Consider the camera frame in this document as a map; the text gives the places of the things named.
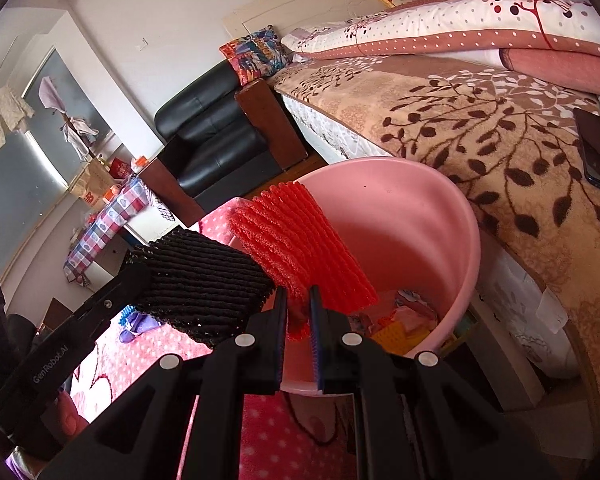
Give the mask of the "person's hand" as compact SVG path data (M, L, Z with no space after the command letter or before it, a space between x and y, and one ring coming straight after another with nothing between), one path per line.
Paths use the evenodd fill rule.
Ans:
M82 417L71 396L65 391L58 393L56 400L42 416L43 427L52 437L53 444L58 450L50 454L34 448L33 443L18 446L15 452L19 467L28 475L35 478L40 471L87 426L88 422Z

